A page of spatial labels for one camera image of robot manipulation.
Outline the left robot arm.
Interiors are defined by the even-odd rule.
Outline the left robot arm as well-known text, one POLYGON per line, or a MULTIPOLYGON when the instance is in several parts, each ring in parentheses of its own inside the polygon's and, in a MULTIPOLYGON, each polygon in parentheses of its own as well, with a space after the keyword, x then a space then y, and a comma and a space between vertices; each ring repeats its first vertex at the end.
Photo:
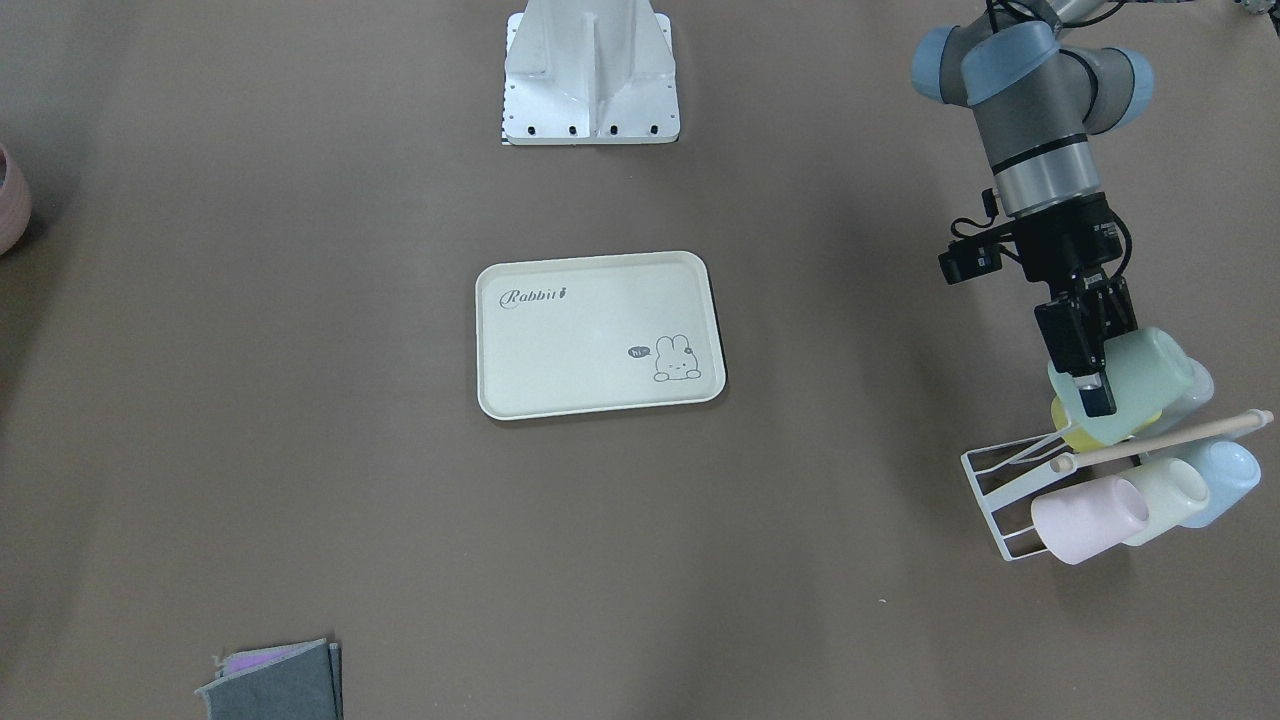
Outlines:
POLYGON ((1036 322, 1089 418, 1116 413, 1105 345, 1138 327, 1123 277, 1132 234, 1101 188, 1089 141, 1138 118, 1155 90, 1139 53, 1062 42, 1102 20, 1101 8, 989 1, 968 26, 932 29, 911 58, 919 95, 973 114, 995 182, 986 222, 954 222, 941 273, 957 284, 1012 260, 1046 284, 1036 322))

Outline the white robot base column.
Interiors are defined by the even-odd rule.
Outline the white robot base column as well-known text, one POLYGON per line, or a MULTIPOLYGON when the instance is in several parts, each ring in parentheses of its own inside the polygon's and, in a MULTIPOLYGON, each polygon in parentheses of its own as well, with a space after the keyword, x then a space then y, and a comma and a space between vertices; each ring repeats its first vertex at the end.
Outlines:
POLYGON ((512 146, 673 143, 672 23, 649 1, 530 1, 506 22, 500 140, 512 146))

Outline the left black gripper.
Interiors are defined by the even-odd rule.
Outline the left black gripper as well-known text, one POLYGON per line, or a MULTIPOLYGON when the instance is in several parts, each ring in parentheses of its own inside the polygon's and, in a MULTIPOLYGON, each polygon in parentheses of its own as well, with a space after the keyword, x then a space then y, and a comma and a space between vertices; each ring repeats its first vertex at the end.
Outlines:
POLYGON ((1107 197, 1088 193, 1025 214, 1011 220, 1010 233, 1025 278, 1048 287, 1034 318, 1053 369, 1068 375, 1087 416, 1114 415, 1105 342, 1139 324, 1123 274, 1103 278, 1105 264, 1123 256, 1107 197), (1096 283, 1098 299, 1079 299, 1096 283))

